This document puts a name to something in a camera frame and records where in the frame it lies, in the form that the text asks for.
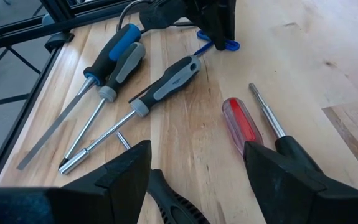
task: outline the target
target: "screwdriver handle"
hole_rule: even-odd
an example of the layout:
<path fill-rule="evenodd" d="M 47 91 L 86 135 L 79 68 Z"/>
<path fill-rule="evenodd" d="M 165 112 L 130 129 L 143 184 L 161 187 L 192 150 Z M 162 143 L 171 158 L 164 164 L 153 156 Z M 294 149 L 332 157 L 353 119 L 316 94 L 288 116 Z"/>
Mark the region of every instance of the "screwdriver handle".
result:
<path fill-rule="evenodd" d="M 303 149 L 303 147 L 292 136 L 284 136 L 276 140 L 276 150 L 281 155 L 289 157 L 309 169 L 323 173 L 317 163 Z"/>
<path fill-rule="evenodd" d="M 186 87 L 199 72 L 201 62 L 194 55 L 186 56 L 167 68 L 147 93 L 133 100 L 130 105 L 140 117 L 146 116 L 157 103 Z"/>
<path fill-rule="evenodd" d="M 202 212 L 190 201 L 176 193 L 167 184 L 160 169 L 149 173 L 147 192 L 153 197 L 161 212 L 164 223 L 208 224 Z"/>
<path fill-rule="evenodd" d="M 139 41 L 140 38 L 141 32 L 136 25 L 125 25 L 104 46 L 94 64 L 83 71 L 85 77 L 93 77 L 96 86 L 103 86 L 106 77 L 114 70 L 121 54 L 130 44 Z"/>
<path fill-rule="evenodd" d="M 107 99 L 110 103 L 114 102 L 118 91 L 128 81 L 141 66 L 146 48 L 142 43 L 132 43 L 119 57 L 116 67 L 110 75 L 105 86 L 101 87 L 98 94 L 102 99 Z"/>

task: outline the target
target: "wood grain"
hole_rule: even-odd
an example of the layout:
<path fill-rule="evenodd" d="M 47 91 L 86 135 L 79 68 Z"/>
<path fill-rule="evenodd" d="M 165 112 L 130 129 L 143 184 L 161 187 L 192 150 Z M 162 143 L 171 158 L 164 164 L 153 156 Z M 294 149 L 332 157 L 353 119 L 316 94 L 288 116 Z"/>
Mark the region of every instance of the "wood grain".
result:
<path fill-rule="evenodd" d="M 132 144 L 150 139 L 152 167 L 162 169 L 173 189 L 201 209 L 211 223 L 264 223 L 241 157 L 221 113 L 224 99 L 242 99 L 273 148 L 274 135 L 248 90 L 253 82 L 288 134 L 293 135 L 325 174 L 358 189 L 358 1 L 237 1 L 237 52 L 209 50 L 202 70 L 184 91 L 134 118 L 121 131 Z M 126 22 L 139 24 L 136 15 Z M 57 166 L 99 102 L 94 88 L 24 171 L 18 162 L 35 144 L 84 81 L 82 72 L 115 33 L 117 19 L 74 30 L 40 93 L 10 158 L 0 186 L 61 186 L 124 151 L 110 137 L 70 175 Z M 82 146 L 126 114 L 127 100 L 163 71 L 205 42 L 196 28 L 170 27 L 143 35 L 147 55 L 141 71 L 107 105 Z M 139 223 L 162 223 L 147 195 Z"/>

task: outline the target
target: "hand tool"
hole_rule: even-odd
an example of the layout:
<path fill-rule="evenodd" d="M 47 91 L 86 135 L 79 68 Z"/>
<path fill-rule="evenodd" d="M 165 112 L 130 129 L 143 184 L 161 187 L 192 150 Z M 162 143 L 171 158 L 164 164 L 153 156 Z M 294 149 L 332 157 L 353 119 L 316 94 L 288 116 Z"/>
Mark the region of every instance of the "hand tool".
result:
<path fill-rule="evenodd" d="M 183 89 L 199 72 L 200 66 L 200 60 L 196 56 L 190 55 L 182 58 L 180 61 L 167 68 L 164 75 L 152 85 L 144 96 L 135 99 L 130 103 L 130 106 L 133 109 L 130 113 L 118 121 L 107 132 L 102 134 L 91 145 L 79 151 L 73 158 L 60 167 L 60 173 L 68 174 L 73 168 L 88 157 L 94 148 L 101 144 L 109 135 L 117 131 L 132 117 L 135 115 L 140 117 L 146 116 L 154 105 Z"/>
<path fill-rule="evenodd" d="M 245 141 L 255 141 L 263 145 L 260 132 L 242 100 L 238 98 L 225 100 L 222 105 L 222 112 L 235 146 L 241 155 L 243 155 Z"/>
<path fill-rule="evenodd" d="M 104 46 L 100 54 L 96 58 L 91 67 L 87 67 L 83 74 L 86 81 L 75 96 L 75 98 L 64 109 L 60 116 L 54 121 L 51 127 L 39 139 L 35 146 L 28 152 L 23 160 L 17 166 L 17 169 L 23 170 L 26 165 L 32 160 L 37 152 L 42 148 L 44 143 L 50 138 L 53 132 L 58 128 L 61 122 L 79 102 L 82 96 L 93 86 L 102 86 L 105 83 L 105 78 L 111 74 L 116 66 L 119 57 L 128 46 L 137 42 L 141 37 L 140 30 L 134 24 L 127 24 L 119 32 L 117 32 L 110 41 Z"/>
<path fill-rule="evenodd" d="M 117 135 L 126 150 L 131 149 L 125 137 L 119 132 L 117 132 Z M 151 169 L 147 193 L 158 204 L 164 223 L 209 224 L 204 214 L 195 205 L 169 186 L 160 169 Z"/>
<path fill-rule="evenodd" d="M 284 129 L 281 127 L 280 123 L 276 119 L 273 111 L 270 107 L 266 104 L 265 100 L 259 94 L 258 89 L 256 89 L 255 84 L 250 83 L 249 88 L 256 96 L 259 105 L 265 115 L 267 121 L 269 122 L 270 126 L 274 130 L 274 134 L 278 138 L 275 141 L 275 146 L 277 152 L 284 156 L 288 156 L 306 166 L 309 169 L 318 171 L 322 173 L 322 170 L 317 165 L 317 163 L 309 156 L 309 154 L 303 149 L 303 147 L 295 140 L 292 136 L 287 136 L 284 132 Z"/>
<path fill-rule="evenodd" d="M 71 153 L 75 150 L 78 146 L 80 140 L 82 139 L 83 135 L 87 132 L 89 127 L 92 125 L 93 121 L 97 117 L 98 113 L 103 108 L 105 102 L 112 103 L 115 101 L 118 91 L 121 87 L 133 76 L 134 73 L 138 70 L 141 66 L 141 62 L 143 61 L 144 56 L 146 55 L 146 49 L 144 45 L 135 42 L 132 43 L 121 55 L 116 63 L 116 67 L 112 74 L 109 77 L 109 80 L 103 86 L 98 94 L 101 97 L 101 102 L 96 107 L 96 110 L 90 116 L 89 120 L 86 122 L 83 129 L 80 131 L 77 138 L 74 140 L 73 144 L 71 145 L 70 149 L 62 159 L 59 167 L 64 165 L 71 155 Z"/>

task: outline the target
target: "black and blue screwdriver handle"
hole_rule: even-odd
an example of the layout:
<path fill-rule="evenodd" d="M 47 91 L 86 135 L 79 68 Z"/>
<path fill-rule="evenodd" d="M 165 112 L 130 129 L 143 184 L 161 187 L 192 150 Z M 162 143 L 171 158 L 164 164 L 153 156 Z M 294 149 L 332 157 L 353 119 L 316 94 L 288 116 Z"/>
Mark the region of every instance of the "black and blue screwdriver handle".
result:
<path fill-rule="evenodd" d="M 130 103 L 140 117 L 146 116 L 157 103 L 186 87 L 201 68 L 197 56 L 190 55 L 167 68 L 163 76 L 154 82 L 147 93 Z"/>
<path fill-rule="evenodd" d="M 167 184 L 161 170 L 149 173 L 147 192 L 158 205 L 164 223 L 170 224 L 208 224 L 202 212 L 190 201 L 175 192 Z"/>
<path fill-rule="evenodd" d="M 100 97 L 114 102 L 120 88 L 139 70 L 145 55 L 146 48 L 142 43 L 132 43 L 118 59 L 105 86 L 100 88 Z"/>
<path fill-rule="evenodd" d="M 130 44 L 138 42 L 140 38 L 141 32 L 136 25 L 125 25 L 104 46 L 94 64 L 83 71 L 84 76 L 94 78 L 96 86 L 103 86 L 106 82 L 106 75 L 113 72 L 121 54 Z"/>

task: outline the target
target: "blue rubber grip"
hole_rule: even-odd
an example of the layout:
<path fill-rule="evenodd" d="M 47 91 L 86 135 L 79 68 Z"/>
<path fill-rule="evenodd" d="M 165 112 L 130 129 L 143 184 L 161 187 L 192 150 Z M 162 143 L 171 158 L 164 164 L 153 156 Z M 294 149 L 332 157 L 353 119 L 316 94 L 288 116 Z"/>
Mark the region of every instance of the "blue rubber grip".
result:
<path fill-rule="evenodd" d="M 93 77 L 97 86 L 103 86 L 106 78 L 115 69 L 116 62 L 121 54 L 130 44 L 138 42 L 140 38 L 141 32 L 136 25 L 125 25 L 104 46 L 94 64 L 83 71 L 85 77 Z"/>

